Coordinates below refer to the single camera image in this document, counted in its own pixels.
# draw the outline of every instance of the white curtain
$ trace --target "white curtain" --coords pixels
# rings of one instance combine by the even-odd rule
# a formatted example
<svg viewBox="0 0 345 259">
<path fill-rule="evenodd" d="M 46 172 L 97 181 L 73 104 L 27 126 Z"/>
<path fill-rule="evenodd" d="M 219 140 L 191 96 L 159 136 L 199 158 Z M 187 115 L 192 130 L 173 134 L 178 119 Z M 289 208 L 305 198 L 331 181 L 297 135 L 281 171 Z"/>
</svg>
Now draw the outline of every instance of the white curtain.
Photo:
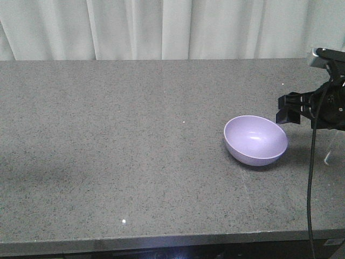
<svg viewBox="0 0 345 259">
<path fill-rule="evenodd" d="M 344 40 L 345 0 L 0 0 L 0 60 L 293 58 Z"/>
</svg>

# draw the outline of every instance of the purple bowl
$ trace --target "purple bowl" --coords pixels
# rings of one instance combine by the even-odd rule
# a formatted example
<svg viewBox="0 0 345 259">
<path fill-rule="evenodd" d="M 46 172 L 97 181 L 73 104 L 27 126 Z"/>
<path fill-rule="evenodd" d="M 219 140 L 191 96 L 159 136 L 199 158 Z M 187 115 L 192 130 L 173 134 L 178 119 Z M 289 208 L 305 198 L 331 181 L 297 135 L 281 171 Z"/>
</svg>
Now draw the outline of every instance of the purple bowl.
<svg viewBox="0 0 345 259">
<path fill-rule="evenodd" d="M 287 148 L 287 136 L 277 124 L 262 117 L 244 115 L 231 119 L 224 127 L 230 154 L 250 166 L 275 162 Z"/>
</svg>

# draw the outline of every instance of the granite countertop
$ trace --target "granite countertop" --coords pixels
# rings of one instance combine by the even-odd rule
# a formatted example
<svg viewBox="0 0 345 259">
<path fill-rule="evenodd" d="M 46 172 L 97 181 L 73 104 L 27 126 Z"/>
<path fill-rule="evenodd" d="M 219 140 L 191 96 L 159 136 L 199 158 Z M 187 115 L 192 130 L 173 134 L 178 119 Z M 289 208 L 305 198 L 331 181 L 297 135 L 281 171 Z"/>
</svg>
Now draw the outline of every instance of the granite countertop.
<svg viewBox="0 0 345 259">
<path fill-rule="evenodd" d="M 282 125 L 288 150 L 259 168 L 228 153 L 223 128 L 244 114 L 275 121 L 277 98 L 314 91 L 325 70 L 37 61 L 0 62 L 0 78 L 0 256 L 307 239 L 310 122 Z M 318 131 L 315 238 L 345 237 L 345 156 L 323 162 L 334 138 Z"/>
</svg>

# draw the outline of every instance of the robotic arm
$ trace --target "robotic arm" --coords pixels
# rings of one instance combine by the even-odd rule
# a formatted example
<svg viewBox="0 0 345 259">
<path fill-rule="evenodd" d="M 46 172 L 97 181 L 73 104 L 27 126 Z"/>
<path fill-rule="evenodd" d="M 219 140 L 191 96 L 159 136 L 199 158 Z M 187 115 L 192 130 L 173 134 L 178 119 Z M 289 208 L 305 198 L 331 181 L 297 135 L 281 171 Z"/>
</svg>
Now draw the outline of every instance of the robotic arm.
<svg viewBox="0 0 345 259">
<path fill-rule="evenodd" d="M 278 99 L 276 122 L 300 124 L 301 115 L 311 120 L 313 128 L 316 109 L 321 103 L 317 128 L 345 131 L 345 52 L 313 49 L 309 65 L 326 69 L 330 80 L 314 92 L 292 92 Z M 327 89 L 323 100 L 321 96 Z"/>
</svg>

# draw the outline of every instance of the wire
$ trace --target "wire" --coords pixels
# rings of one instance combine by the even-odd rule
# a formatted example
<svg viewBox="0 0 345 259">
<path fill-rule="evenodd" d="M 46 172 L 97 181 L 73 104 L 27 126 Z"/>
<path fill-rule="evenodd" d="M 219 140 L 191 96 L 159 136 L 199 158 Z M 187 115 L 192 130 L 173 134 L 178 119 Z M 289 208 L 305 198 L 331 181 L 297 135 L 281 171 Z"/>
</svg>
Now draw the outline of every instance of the wire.
<svg viewBox="0 0 345 259">
<path fill-rule="evenodd" d="M 331 81 L 332 81 L 332 77 L 329 79 L 328 84 L 324 87 L 321 98 L 318 103 L 318 107 L 316 109 L 316 115 L 314 118 L 313 136 L 312 136 L 312 146 L 310 149 L 311 156 L 310 156 L 310 163 L 309 163 L 308 190 L 307 190 L 307 221 L 308 221 L 308 235 L 309 235 L 309 241 L 311 244 L 310 247 L 313 253 L 313 259 L 316 259 L 316 257 L 315 257 L 315 248 L 314 248 L 313 230 L 312 230 L 311 196 L 312 196 L 312 180 L 313 180 L 313 168 L 314 168 L 314 158 L 315 158 L 316 129 L 317 129 L 317 124 L 318 124 L 321 104 L 325 98 L 325 95 L 327 93 L 327 90 L 330 86 Z"/>
</svg>

